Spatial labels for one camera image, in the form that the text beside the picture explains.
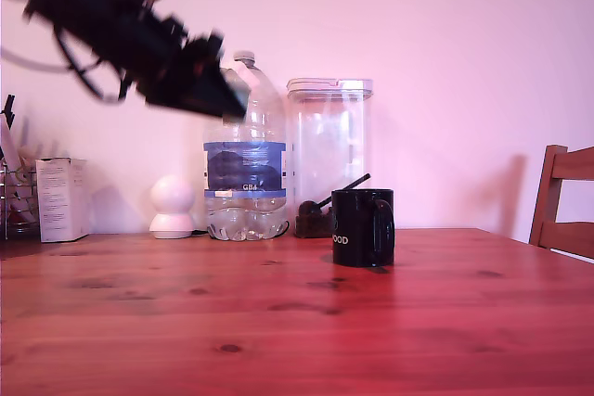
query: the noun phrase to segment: blue label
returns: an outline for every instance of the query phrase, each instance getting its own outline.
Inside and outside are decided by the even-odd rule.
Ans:
[[[204,196],[225,198],[286,197],[283,188],[284,143],[205,143]]]

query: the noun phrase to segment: chair backrest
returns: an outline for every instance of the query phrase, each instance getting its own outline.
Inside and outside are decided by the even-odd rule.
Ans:
[[[530,244],[594,258],[594,223],[556,223],[563,180],[594,181],[594,147],[547,146]]]

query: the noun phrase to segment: plastic water bottle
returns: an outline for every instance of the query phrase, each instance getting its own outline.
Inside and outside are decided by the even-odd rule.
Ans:
[[[285,112],[252,52],[234,59],[252,89],[245,121],[218,123],[204,138],[208,231],[220,240],[259,240],[287,231]]]

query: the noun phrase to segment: pen holder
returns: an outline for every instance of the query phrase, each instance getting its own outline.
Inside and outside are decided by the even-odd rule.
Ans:
[[[0,164],[0,215],[5,240],[40,235],[34,167],[14,172]]]

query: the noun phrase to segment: white cardboard box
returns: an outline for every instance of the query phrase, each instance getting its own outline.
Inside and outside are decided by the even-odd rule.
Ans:
[[[73,241],[88,235],[90,203],[85,164],[70,158],[36,161],[42,242]]]

